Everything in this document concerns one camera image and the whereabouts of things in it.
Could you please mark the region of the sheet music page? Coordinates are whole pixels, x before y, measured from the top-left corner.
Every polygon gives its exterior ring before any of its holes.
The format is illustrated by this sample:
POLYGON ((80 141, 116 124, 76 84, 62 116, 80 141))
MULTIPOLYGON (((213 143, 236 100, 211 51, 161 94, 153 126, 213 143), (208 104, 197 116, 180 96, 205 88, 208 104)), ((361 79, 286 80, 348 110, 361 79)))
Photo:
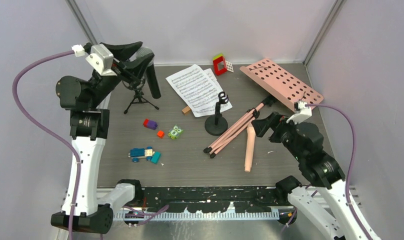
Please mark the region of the sheet music page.
MULTIPOLYGON (((205 69, 204 72, 208 75, 208 77, 220 88, 220 90, 222 91, 222 87, 220 86, 220 84, 218 83, 218 80, 213 72, 212 69, 208 68, 205 69)), ((216 98, 216 100, 214 100, 214 102, 206 109, 202 110, 201 116, 210 116, 210 115, 214 115, 215 114, 215 105, 218 102, 218 98, 216 98)), ((230 102, 228 102, 227 104, 222 104, 220 107, 220 112, 223 113, 224 111, 230 110, 232 108, 232 104, 230 102)))
POLYGON ((223 91, 196 64, 166 77, 166 81, 191 108, 196 118, 202 117, 200 112, 209 108, 223 91))

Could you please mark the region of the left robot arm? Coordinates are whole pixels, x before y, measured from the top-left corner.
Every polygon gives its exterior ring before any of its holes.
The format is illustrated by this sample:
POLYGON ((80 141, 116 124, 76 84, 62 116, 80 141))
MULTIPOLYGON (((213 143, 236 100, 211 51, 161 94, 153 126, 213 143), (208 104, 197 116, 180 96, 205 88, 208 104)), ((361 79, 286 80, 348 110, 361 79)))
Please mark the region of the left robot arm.
POLYGON ((120 82, 138 83, 154 54, 140 41, 130 44, 107 43, 74 45, 76 57, 86 57, 93 72, 89 80, 64 76, 56 84, 60 106, 70 112, 73 150, 70 180, 61 210, 51 216, 54 227, 69 232, 106 234, 115 213, 129 204, 138 207, 144 199, 139 180, 121 179, 103 197, 97 197, 102 152, 109 131, 110 112, 100 105, 120 82))

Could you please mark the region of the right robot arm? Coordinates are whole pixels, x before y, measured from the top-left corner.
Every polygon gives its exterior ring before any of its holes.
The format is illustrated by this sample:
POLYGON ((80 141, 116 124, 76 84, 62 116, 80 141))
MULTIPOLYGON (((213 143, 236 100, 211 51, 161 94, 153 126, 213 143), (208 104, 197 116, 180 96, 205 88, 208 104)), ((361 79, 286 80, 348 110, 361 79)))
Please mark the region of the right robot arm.
POLYGON ((273 112, 252 126, 261 138, 268 130, 272 143, 283 146, 297 160, 302 176, 325 200, 325 210, 294 177, 275 184, 275 198, 281 205, 293 205, 328 240, 378 240, 380 237, 363 217, 354 197, 346 189, 346 176, 338 162, 324 151, 324 137, 310 122, 294 123, 289 117, 273 112))

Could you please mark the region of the pink foam microphone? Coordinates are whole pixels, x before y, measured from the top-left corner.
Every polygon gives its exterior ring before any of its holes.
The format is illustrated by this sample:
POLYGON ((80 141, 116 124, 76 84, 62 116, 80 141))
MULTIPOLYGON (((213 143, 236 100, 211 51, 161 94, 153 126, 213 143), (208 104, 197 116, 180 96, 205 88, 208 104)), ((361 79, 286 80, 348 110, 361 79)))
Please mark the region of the pink foam microphone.
POLYGON ((246 151, 244 160, 244 171, 246 173, 250 173, 253 164, 256 132, 251 124, 248 125, 248 127, 246 128, 246 132, 247 132, 247 141, 246 141, 246 151))

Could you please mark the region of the black round-base microphone stand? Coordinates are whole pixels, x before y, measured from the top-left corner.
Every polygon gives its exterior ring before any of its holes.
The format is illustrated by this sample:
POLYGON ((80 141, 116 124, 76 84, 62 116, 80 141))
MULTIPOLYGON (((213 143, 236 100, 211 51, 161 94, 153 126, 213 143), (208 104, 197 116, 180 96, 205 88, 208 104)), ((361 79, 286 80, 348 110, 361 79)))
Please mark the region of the black round-base microphone stand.
POLYGON ((220 136, 228 129, 228 122, 221 114, 221 106, 229 102, 228 95, 221 91, 215 104, 214 115, 209 116, 204 123, 205 131, 212 136, 220 136))

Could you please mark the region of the black handheld microphone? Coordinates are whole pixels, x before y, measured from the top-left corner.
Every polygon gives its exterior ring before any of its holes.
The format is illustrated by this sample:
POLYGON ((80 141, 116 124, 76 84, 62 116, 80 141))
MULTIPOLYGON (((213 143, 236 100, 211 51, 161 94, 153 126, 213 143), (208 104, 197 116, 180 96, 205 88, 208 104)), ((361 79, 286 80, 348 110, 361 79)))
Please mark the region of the black handheld microphone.
POLYGON ((149 57, 150 62, 145 70, 146 81, 148 83, 152 97, 154 99, 161 98, 162 96, 161 89, 159 86, 159 81, 156 76, 154 66, 154 58, 155 58, 154 52, 150 48, 143 46, 137 50, 136 57, 137 58, 149 57))

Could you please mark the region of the pink music stand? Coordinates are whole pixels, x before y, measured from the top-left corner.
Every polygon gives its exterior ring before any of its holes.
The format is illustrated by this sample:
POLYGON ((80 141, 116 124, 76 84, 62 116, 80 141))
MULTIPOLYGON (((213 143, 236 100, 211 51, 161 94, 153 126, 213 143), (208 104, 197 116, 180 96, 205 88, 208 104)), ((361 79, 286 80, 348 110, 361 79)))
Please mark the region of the pink music stand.
POLYGON ((246 111, 239 120, 203 150, 211 158, 214 158, 225 146, 246 130, 250 123, 259 116, 263 107, 280 102, 291 111, 294 111, 294 103, 299 100, 308 104, 319 104, 324 100, 321 93, 271 59, 264 58, 250 65, 241 66, 239 69, 267 91, 268 96, 259 105, 246 111))

